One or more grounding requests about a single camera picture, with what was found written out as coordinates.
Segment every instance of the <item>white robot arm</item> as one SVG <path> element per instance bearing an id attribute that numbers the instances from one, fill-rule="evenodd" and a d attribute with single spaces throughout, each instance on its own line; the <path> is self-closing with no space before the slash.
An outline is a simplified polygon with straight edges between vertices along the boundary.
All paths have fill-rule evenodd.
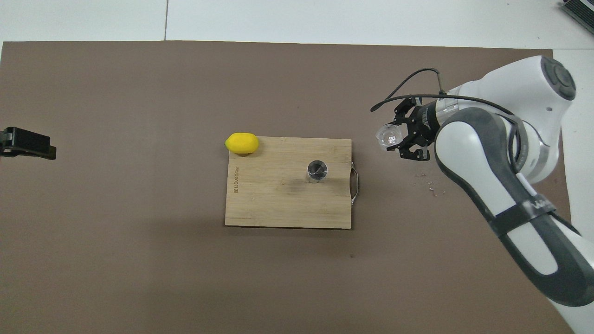
<path id="1" fill-rule="evenodd" d="M 434 141 L 441 170 L 470 196 L 525 275 L 575 332 L 593 333 L 594 244 L 530 186 L 557 163 L 561 118 L 575 93 L 559 62 L 526 58 L 427 105 L 416 106 L 417 96 L 405 96 L 391 125 L 406 125 L 409 136 L 388 150 L 428 160 L 425 148 Z M 424 148 L 410 152 L 415 144 Z"/>

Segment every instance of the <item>cutting board handle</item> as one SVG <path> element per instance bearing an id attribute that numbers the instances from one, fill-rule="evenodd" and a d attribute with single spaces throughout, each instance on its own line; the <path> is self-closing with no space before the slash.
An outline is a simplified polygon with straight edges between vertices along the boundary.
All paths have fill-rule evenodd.
<path id="1" fill-rule="evenodd" d="M 357 173 L 357 170 L 355 169 L 355 163 L 354 162 L 350 162 L 350 171 L 351 171 L 351 176 L 354 174 L 355 175 L 355 194 L 353 194 L 353 190 L 350 190 L 350 205 L 355 204 L 355 198 L 357 198 L 357 195 L 359 194 L 359 173 Z"/>

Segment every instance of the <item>brown paper mat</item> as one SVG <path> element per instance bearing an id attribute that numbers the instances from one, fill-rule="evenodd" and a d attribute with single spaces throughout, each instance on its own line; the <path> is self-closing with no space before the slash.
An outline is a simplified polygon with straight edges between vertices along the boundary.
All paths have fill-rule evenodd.
<path id="1" fill-rule="evenodd" d="M 391 108 L 368 112 L 417 68 L 450 88 L 538 54 L 4 43 L 1 125 L 51 136 L 58 158 L 0 162 L 2 331 L 569 332 L 434 159 L 377 147 Z M 436 91 L 427 73 L 402 93 Z M 351 138 L 353 229 L 225 227 L 236 131 Z M 539 189 L 569 217 L 562 161 Z"/>

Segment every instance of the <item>metal cup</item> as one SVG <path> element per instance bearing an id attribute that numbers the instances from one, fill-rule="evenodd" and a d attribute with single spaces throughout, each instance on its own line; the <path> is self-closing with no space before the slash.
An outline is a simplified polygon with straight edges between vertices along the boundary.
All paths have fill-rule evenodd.
<path id="1" fill-rule="evenodd" d="M 307 166 L 307 180 L 310 183 L 318 183 L 328 174 L 328 166 L 323 161 L 314 160 Z"/>

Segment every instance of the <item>lemon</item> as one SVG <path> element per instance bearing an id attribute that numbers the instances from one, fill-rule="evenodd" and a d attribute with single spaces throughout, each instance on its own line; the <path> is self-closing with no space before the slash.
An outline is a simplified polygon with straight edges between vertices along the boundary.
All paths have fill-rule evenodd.
<path id="1" fill-rule="evenodd" d="M 253 133 L 236 132 L 225 140 L 225 146 L 233 153 L 254 153 L 258 149 L 258 137 Z"/>

